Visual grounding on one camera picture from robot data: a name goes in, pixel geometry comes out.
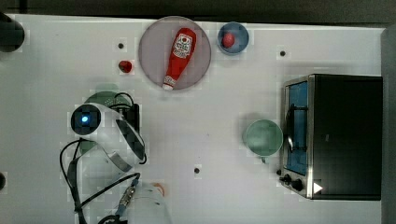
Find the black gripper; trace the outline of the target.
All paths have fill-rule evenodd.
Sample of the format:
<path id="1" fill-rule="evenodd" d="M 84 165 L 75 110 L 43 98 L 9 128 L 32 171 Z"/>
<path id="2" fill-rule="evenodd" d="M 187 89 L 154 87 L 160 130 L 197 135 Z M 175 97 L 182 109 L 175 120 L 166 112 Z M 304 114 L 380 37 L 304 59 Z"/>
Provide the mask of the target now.
<path id="1" fill-rule="evenodd" d="M 118 105 L 115 110 L 120 112 L 138 133 L 140 132 L 140 108 L 138 104 Z"/>

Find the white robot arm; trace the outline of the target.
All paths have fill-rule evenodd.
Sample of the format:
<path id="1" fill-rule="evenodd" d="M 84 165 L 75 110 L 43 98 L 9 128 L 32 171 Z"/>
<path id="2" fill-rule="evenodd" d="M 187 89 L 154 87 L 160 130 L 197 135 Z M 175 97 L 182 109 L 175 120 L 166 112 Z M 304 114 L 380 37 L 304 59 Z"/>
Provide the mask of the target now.
<path id="1" fill-rule="evenodd" d="M 72 159 L 65 179 L 75 205 L 78 224 L 89 224 L 84 207 L 105 192 L 127 183 L 115 212 L 98 224 L 172 224 L 161 187 L 143 183 L 132 169 L 147 159 L 145 143 L 124 116 L 104 105 L 77 107 L 70 128 L 80 142 L 90 142 L 88 151 Z"/>

